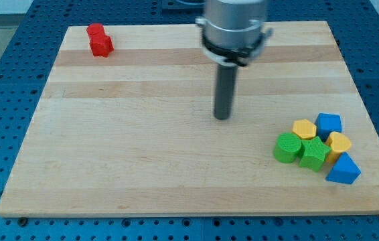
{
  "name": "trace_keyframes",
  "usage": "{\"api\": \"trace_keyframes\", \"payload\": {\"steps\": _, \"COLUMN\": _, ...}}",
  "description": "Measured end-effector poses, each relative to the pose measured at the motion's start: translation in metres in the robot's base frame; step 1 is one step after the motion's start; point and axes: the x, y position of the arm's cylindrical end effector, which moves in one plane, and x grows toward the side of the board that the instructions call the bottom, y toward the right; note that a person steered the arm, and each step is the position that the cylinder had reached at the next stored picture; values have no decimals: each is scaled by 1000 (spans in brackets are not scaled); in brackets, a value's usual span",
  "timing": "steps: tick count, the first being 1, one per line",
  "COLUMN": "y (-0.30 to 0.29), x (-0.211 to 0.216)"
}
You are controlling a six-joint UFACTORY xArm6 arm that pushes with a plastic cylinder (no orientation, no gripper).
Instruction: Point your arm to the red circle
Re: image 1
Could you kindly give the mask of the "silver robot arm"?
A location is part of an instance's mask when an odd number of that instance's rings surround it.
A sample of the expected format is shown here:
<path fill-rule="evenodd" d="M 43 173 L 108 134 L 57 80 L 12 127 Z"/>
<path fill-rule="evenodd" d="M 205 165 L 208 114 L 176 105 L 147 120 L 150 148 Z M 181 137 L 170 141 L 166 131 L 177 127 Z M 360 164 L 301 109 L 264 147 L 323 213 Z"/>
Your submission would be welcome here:
<path fill-rule="evenodd" d="M 228 68 L 249 65 L 272 35 L 271 28 L 263 30 L 268 8 L 268 0 L 206 0 L 196 18 L 205 55 Z"/>

